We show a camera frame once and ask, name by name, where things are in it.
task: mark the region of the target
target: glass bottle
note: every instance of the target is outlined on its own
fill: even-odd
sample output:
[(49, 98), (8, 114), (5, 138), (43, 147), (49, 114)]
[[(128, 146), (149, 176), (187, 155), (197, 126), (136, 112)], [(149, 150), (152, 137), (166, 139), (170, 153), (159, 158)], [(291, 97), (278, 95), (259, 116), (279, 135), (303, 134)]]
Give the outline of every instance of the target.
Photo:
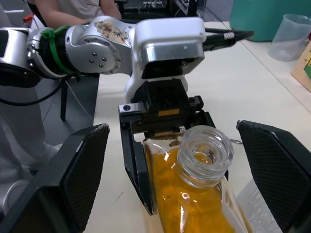
[(200, 125), (143, 145), (164, 233), (251, 232), (224, 177), (233, 147), (222, 132)]

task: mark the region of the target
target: yellow liquid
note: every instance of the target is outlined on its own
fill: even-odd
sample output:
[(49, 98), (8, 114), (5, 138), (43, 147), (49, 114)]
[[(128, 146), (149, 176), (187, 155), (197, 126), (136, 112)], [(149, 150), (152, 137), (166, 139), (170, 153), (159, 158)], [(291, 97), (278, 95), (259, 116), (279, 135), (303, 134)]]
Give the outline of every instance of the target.
[[(165, 233), (234, 233), (222, 213), (219, 188), (186, 184), (175, 166), (178, 149), (152, 156), (158, 213)], [(199, 161), (209, 163), (201, 155)]]

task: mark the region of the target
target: person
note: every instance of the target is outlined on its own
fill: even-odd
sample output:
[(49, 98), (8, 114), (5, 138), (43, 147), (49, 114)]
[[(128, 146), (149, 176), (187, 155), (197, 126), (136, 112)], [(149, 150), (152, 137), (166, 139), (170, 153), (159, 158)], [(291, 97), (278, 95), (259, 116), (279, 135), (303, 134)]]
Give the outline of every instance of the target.
[(88, 23), (96, 16), (121, 19), (114, 0), (28, 0), (28, 5), (41, 21), (53, 29)]

